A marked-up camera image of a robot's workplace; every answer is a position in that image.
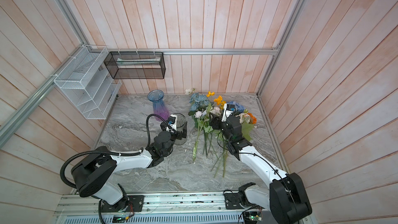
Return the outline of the pink lilac mixed bouquet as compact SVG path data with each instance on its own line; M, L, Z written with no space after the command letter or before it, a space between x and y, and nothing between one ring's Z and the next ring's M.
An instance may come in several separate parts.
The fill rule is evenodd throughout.
M212 145L212 133L214 129L210 125L210 120L213 117L220 117L221 115L221 108L218 106L212 106L209 104L207 107L198 108L194 111L190 112L192 116L195 127L197 128L197 137L194 143L193 153L192 153L192 160L193 162L197 159L198 153L198 145L199 145L199 138L203 134L204 135L204 147L203 153L208 157L210 150L213 148Z

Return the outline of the yellow orange flower stem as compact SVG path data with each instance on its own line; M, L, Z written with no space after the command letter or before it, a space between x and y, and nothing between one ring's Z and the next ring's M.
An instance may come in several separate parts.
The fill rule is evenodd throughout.
M213 101L215 103L215 106L220 108L221 110L224 109L224 105L227 103L221 95L215 97L215 93L208 91L206 94L207 98L209 101Z

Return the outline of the clear grey glass vase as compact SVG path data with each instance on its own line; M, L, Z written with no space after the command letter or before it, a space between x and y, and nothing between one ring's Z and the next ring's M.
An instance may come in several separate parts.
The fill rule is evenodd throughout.
M183 145L187 138L187 120L181 113L171 114L170 126L175 131L175 145Z

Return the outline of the teal blue rose bunch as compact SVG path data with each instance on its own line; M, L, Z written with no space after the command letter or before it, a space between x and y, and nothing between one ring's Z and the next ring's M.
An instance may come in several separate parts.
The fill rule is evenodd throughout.
M205 94L199 94L199 93L193 93L190 96L190 110L188 115L192 116L194 115L196 112L201 111L203 112L204 110L207 109L210 101L208 99L208 97Z

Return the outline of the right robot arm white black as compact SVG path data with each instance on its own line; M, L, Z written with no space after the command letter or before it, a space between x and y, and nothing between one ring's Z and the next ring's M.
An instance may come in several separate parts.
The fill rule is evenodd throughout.
M251 142L243 137L237 116L210 116L210 126L220 130L226 139L226 149L239 161L249 166L266 184L260 187L247 183L236 193L226 193L227 209L258 206L271 212L279 224L295 224L313 212L300 176L273 165Z

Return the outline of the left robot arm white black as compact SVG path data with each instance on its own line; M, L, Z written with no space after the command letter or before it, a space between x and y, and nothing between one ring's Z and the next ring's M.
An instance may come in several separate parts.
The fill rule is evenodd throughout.
M119 171L153 168L159 165L172 153L175 141L186 137L186 125L178 127L175 132L163 128L149 147L138 152L113 152L105 146L91 151L91 154L71 169L79 196L102 200L101 206L109 212L121 212L132 208L132 200L123 187L114 186L108 181L109 178Z

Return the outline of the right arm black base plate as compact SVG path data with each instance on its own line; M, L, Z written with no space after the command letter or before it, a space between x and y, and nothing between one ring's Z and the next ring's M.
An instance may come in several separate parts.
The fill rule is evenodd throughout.
M246 198L241 192L223 192L226 209L245 209L247 207Z

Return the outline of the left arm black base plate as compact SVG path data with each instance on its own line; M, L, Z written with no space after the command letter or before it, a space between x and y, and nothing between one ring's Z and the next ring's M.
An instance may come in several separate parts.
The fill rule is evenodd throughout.
M141 212L143 209L144 199L144 195L132 195L123 197L114 205L110 205L106 201L102 201L99 209L102 213L138 213Z

